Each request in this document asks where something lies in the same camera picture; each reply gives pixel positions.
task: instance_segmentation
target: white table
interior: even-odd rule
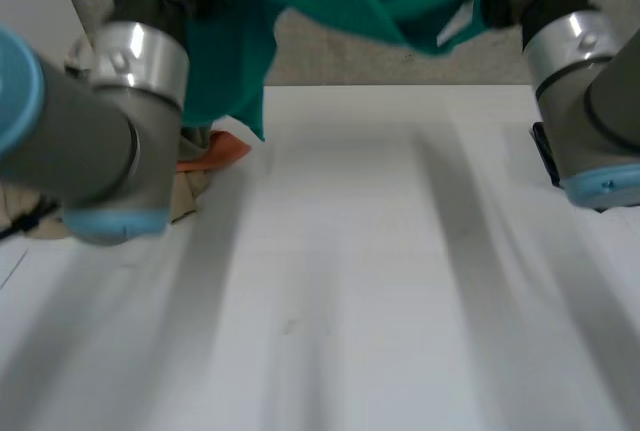
[[[0,429],[640,429],[640,209],[551,188],[528,88],[266,108],[161,240],[0,250]]]

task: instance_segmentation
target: blue end cap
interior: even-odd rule
[[[609,209],[640,204],[640,164],[611,166],[562,180],[576,206]]]
[[[44,97],[38,58],[22,39],[0,26],[0,158],[33,130]]]
[[[65,211],[64,223],[78,236],[133,239],[162,234],[169,209],[136,211]]]

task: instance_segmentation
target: teal cloth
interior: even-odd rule
[[[233,0],[221,15],[189,23],[191,68],[184,125],[209,126],[228,115],[264,139],[264,79],[277,49],[273,27],[287,7],[342,31],[437,55],[484,30],[475,12],[471,25],[438,44],[440,32],[467,1]]]

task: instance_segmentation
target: metal joint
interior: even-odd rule
[[[557,19],[525,48],[534,87],[563,69],[594,58],[613,58],[621,44],[611,22],[600,11],[580,11]]]
[[[110,23],[95,36],[93,87],[124,86],[150,91],[180,109],[189,77],[189,57],[172,37],[144,24]]]

